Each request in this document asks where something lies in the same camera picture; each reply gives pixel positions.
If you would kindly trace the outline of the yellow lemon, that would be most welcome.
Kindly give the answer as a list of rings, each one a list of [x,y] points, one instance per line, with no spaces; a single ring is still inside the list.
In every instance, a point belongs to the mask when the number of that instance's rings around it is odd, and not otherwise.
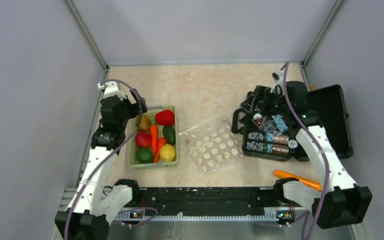
[[[167,162],[173,162],[176,158],[176,149],[173,145],[170,144],[164,144],[159,149],[159,157],[161,160],[165,163]]]

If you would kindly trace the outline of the clear polka dot zip bag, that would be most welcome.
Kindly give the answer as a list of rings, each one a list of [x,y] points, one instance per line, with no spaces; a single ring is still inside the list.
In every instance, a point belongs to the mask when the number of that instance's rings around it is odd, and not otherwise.
[[[228,116],[219,115],[178,134],[180,145],[202,173],[215,172],[243,157]]]

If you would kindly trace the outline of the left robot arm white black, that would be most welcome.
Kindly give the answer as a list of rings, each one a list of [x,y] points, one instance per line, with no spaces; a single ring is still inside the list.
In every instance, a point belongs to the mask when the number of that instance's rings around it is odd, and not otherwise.
[[[72,200],[54,219],[65,240],[107,239],[110,225],[122,208],[140,202],[141,194],[129,185],[118,184],[108,196],[102,195],[121,148],[134,136],[126,135],[127,123],[148,111],[146,101],[140,96],[136,103],[110,96],[100,103],[101,119],[91,139],[85,171]]]

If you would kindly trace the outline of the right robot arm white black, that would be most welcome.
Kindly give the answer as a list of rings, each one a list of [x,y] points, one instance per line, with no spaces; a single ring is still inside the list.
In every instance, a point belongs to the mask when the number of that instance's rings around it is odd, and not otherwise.
[[[242,135],[246,156],[310,162],[320,188],[285,177],[275,183],[273,200],[279,206],[301,205],[318,227],[330,229],[362,223],[373,198],[342,164],[354,153],[348,117],[338,84],[313,91],[299,81],[286,87],[258,85],[234,112],[233,132]]]

